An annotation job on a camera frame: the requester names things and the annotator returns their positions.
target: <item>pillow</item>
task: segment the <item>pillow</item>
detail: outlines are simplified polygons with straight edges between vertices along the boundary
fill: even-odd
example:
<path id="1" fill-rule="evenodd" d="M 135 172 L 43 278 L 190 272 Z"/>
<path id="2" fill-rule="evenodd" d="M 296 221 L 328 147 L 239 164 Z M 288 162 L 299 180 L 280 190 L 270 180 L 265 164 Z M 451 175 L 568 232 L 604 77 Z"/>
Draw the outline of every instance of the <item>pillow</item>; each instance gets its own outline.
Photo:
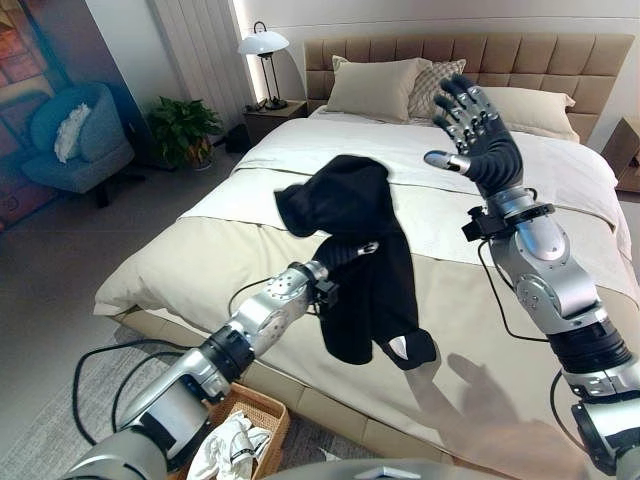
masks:
<path id="1" fill-rule="evenodd" d="M 464 58 L 453 62 L 433 62 L 430 69 L 418 75 L 409 96 L 409 116 L 432 118 L 438 108 L 433 97 L 437 93 L 444 93 L 440 88 L 440 80 L 449 78 L 454 73 L 462 73 L 466 64 Z"/>
<path id="2" fill-rule="evenodd" d="M 80 130 L 85 120 L 91 113 L 91 109 L 85 103 L 81 103 L 71 110 L 71 113 L 65 118 L 58 127 L 58 136 L 53 145 L 53 151 L 56 152 L 58 160 L 67 163 L 69 158 L 80 155 Z"/>
<path id="3" fill-rule="evenodd" d="M 509 130 L 580 142 L 566 107 L 576 102 L 565 93 L 516 87 L 482 87 Z"/>
<path id="4" fill-rule="evenodd" d="M 335 85 L 327 111 L 346 112 L 404 123 L 416 77 L 431 66 L 429 60 L 412 58 L 397 62 L 353 63 L 334 56 Z"/>

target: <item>wicker basket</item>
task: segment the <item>wicker basket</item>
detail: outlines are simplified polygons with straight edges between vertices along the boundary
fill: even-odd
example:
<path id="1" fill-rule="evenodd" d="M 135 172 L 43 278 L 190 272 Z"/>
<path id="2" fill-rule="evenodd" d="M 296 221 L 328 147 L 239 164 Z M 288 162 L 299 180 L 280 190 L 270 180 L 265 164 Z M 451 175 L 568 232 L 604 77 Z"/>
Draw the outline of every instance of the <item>wicker basket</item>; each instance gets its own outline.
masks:
<path id="1" fill-rule="evenodd" d="M 267 397 L 237 383 L 231 385 L 231 392 L 223 402 L 209 406 L 211 429 L 220 425 L 234 412 L 242 410 L 256 427 L 271 432 L 271 439 L 262 461 L 253 463 L 252 480 L 266 477 L 278 470 L 282 461 L 282 442 L 289 430 L 289 413 L 281 402 Z M 169 476 L 171 480 L 185 480 L 191 462 L 180 471 Z"/>

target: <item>beige headboard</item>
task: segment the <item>beige headboard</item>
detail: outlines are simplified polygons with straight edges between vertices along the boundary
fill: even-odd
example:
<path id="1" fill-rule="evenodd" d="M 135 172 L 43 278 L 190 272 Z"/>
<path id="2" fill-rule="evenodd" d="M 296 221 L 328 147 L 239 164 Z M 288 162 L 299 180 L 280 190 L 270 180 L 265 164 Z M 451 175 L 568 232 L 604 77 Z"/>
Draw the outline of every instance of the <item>beige headboard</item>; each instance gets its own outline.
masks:
<path id="1" fill-rule="evenodd" d="M 465 58 L 465 75 L 479 85 L 567 93 L 576 101 L 567 110 L 569 120 L 584 143 L 633 39 L 624 34 L 490 33 L 308 40 L 307 99 L 310 111 L 327 103 L 334 82 L 334 54 L 352 62 Z"/>

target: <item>bed frame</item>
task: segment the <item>bed frame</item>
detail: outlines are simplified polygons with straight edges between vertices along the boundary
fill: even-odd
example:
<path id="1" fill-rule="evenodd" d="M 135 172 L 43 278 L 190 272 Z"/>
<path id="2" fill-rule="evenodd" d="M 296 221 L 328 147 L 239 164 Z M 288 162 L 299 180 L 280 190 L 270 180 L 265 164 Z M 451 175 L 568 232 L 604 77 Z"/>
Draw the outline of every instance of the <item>bed frame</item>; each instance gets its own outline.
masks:
<path id="1" fill-rule="evenodd" d="M 585 143 L 634 38 L 624 34 L 465 33 L 310 40 L 305 43 L 309 112 L 329 99 L 334 83 L 332 55 L 364 63 L 464 58 L 464 74 L 478 85 L 569 95 L 576 105 L 567 109 L 567 115 Z"/>
<path id="2" fill-rule="evenodd" d="M 310 40 L 305 43 L 310 110 L 327 102 L 333 87 L 333 54 L 357 62 L 422 56 L 467 59 L 465 74 L 480 85 L 565 92 L 576 100 L 571 124 L 586 141 L 609 97 L 633 42 L 632 35 L 451 34 Z M 198 345 L 207 332 L 140 309 L 115 317 L 145 336 Z M 292 411 L 385 457 L 421 457 L 464 464 L 439 448 L 368 418 L 289 376 L 258 362 L 241 383 L 281 400 Z"/>

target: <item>silver metal arm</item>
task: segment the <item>silver metal arm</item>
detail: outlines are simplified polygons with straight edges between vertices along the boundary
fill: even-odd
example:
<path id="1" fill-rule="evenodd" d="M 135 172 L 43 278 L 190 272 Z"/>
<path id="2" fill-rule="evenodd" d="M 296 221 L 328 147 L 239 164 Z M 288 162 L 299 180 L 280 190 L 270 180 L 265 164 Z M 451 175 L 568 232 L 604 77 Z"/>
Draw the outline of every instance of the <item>silver metal arm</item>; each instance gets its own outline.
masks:
<path id="1" fill-rule="evenodd" d="M 123 412 L 118 432 L 62 479 L 164 479 L 167 469 L 184 463 L 206 434 L 208 410 L 201 401 L 224 399 L 231 382 L 319 301 L 317 293 L 331 289 L 328 275 L 312 260 L 292 264 L 269 280 L 225 326 L 151 382 Z"/>
<path id="2" fill-rule="evenodd" d="M 434 122 L 458 154 L 431 151 L 425 162 L 476 183 L 487 213 L 480 207 L 469 212 L 467 239 L 489 241 L 496 267 L 549 339 L 563 377 L 581 398 L 572 413 L 593 463 L 608 475 L 640 479 L 638 357 L 609 320 L 593 280 L 571 257 L 567 234 L 550 216 L 553 206 L 536 204 L 522 187 L 518 148 L 482 89 L 462 76 L 441 85 L 455 103 L 439 98 L 447 118 Z"/>

